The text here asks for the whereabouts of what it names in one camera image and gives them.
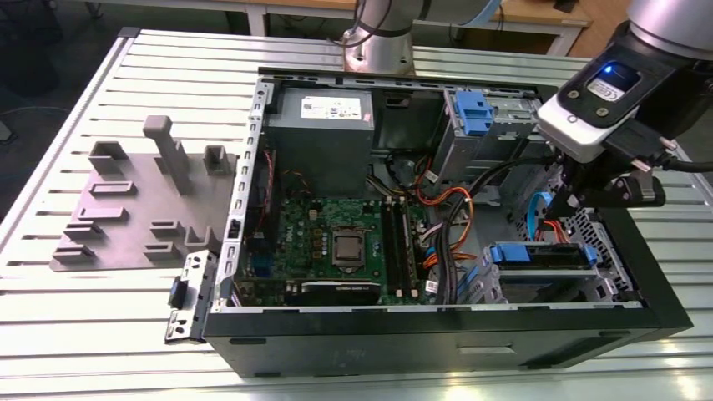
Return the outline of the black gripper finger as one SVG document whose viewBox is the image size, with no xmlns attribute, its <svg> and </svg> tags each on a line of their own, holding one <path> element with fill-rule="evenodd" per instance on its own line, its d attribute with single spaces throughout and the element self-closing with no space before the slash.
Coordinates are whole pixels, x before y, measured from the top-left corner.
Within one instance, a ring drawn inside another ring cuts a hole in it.
<svg viewBox="0 0 713 401">
<path fill-rule="evenodd" d="M 666 202 L 661 181 L 649 174 L 619 177 L 613 183 L 611 192 L 609 207 L 661 207 Z"/>
<path fill-rule="evenodd" d="M 581 163 L 571 156 L 561 156 L 561 184 L 546 207 L 545 218 L 570 217 L 579 208 L 601 206 L 603 188 L 610 181 L 603 160 L 601 156 Z"/>
</svg>

